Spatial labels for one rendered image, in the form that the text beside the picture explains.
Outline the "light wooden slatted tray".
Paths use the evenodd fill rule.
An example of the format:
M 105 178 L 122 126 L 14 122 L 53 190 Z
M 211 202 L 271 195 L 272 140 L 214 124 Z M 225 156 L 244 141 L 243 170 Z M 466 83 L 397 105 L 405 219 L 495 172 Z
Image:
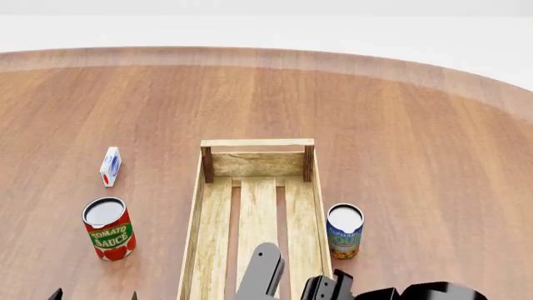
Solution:
M 225 297 L 232 214 L 237 209 L 237 285 L 260 244 L 278 244 L 277 190 L 285 195 L 291 300 L 309 278 L 332 277 L 326 218 L 312 139 L 204 140 L 177 300 Z

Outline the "red tomato sauce can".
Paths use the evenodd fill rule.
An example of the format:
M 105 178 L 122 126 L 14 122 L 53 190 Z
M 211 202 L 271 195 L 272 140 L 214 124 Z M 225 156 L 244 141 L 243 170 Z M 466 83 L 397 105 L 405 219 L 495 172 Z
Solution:
M 116 262 L 135 249 L 136 238 L 126 203 L 119 197 L 100 197 L 82 211 L 82 221 L 97 255 Z

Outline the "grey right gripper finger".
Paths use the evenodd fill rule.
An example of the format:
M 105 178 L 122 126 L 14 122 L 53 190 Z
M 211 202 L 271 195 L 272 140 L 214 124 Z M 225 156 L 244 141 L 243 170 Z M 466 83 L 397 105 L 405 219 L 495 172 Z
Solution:
M 276 244 L 260 244 L 252 254 L 235 300 L 280 300 L 275 294 L 284 267 L 285 261 Z

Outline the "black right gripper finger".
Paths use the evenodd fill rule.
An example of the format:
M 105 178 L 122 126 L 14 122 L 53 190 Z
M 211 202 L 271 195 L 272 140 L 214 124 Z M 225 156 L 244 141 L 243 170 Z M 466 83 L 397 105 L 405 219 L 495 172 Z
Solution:
M 334 270 L 335 279 L 324 275 L 307 279 L 301 300 L 355 300 L 351 294 L 353 277 L 340 269 Z

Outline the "blue alphabet soup can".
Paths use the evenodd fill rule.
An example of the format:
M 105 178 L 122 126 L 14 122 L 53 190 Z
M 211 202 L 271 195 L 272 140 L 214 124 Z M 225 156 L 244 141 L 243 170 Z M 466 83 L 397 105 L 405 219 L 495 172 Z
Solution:
M 336 259 L 352 259 L 360 248 L 365 217 L 352 204 L 338 203 L 326 214 L 326 232 L 331 255 Z

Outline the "small white butter box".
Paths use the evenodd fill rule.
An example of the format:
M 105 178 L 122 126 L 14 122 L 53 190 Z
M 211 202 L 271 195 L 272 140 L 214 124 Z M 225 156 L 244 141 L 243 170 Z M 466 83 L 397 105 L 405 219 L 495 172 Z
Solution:
M 104 187 L 113 187 L 121 163 L 122 160 L 118 147 L 109 147 L 100 167 L 100 175 Z

